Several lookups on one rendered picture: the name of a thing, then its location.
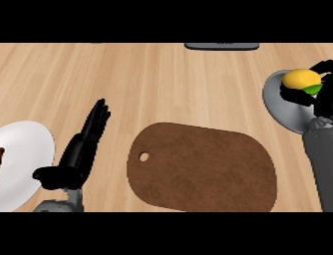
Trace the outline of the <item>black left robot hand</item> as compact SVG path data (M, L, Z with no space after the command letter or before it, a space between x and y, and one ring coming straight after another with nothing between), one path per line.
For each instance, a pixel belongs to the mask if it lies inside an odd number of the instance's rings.
M98 144L111 117L109 107L103 99L87 115L81 131L72 136L59 164L34 170L32 178L41 182L44 189L78 189L90 175L96 157Z

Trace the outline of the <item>yellow lemon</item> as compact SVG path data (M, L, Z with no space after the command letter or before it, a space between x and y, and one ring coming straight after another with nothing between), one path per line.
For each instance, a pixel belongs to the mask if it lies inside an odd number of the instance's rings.
M318 73L309 69L294 69L282 75L281 83L288 89L303 90L321 84L321 77Z

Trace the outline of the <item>brown cutting board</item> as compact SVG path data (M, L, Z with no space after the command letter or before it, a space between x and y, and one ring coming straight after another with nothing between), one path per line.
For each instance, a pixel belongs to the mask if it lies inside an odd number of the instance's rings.
M180 211L263 212L276 199L266 149L248 135L171 123L136 136L127 178L139 199Z

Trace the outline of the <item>white plate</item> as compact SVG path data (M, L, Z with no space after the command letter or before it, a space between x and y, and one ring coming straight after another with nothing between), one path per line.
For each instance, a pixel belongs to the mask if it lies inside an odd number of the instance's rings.
M0 127L0 212L15 211L32 197L40 181L32 178L38 167L50 166L55 140L37 122L21 121Z

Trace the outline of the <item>dark grey appliance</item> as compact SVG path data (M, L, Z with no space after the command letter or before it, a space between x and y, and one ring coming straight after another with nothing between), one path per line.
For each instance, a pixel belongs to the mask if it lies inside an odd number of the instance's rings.
M183 43L189 50L203 51L251 51L259 48L259 43Z

